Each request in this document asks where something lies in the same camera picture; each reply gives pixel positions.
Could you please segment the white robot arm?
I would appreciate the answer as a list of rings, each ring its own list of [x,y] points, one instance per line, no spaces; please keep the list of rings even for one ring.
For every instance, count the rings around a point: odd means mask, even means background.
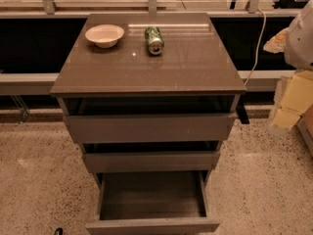
[[[285,61],[296,68],[273,116],[272,124],[291,130],[313,105],[313,0],[310,0],[289,26]]]

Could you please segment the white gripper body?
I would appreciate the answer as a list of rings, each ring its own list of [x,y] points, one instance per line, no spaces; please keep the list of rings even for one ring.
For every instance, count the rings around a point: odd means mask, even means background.
[[[298,70],[287,80],[287,87],[272,123],[283,130],[291,130],[312,105],[313,71]]]

